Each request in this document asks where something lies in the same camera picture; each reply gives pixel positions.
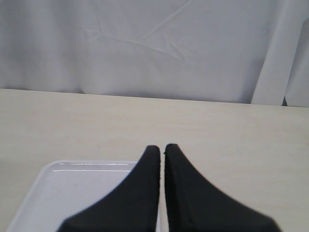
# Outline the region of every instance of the white fabric backdrop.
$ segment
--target white fabric backdrop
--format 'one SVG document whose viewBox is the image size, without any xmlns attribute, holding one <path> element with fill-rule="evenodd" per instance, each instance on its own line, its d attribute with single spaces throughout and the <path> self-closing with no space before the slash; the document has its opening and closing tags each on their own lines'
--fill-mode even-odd
<svg viewBox="0 0 309 232">
<path fill-rule="evenodd" d="M 281 104 L 308 5 L 0 0 L 0 87 Z M 286 98 L 309 106 L 301 39 Z"/>
</svg>

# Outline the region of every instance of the white table surface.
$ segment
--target white table surface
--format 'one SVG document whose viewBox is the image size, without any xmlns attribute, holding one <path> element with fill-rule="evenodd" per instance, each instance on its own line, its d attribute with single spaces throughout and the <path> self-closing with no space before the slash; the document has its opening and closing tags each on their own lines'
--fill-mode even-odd
<svg viewBox="0 0 309 232">
<path fill-rule="evenodd" d="M 163 151 L 168 143 L 178 143 L 212 183 L 274 217 L 285 232 L 308 231 L 308 108 L 4 89 L 0 231 L 44 165 L 138 160 L 147 145 Z"/>
</svg>

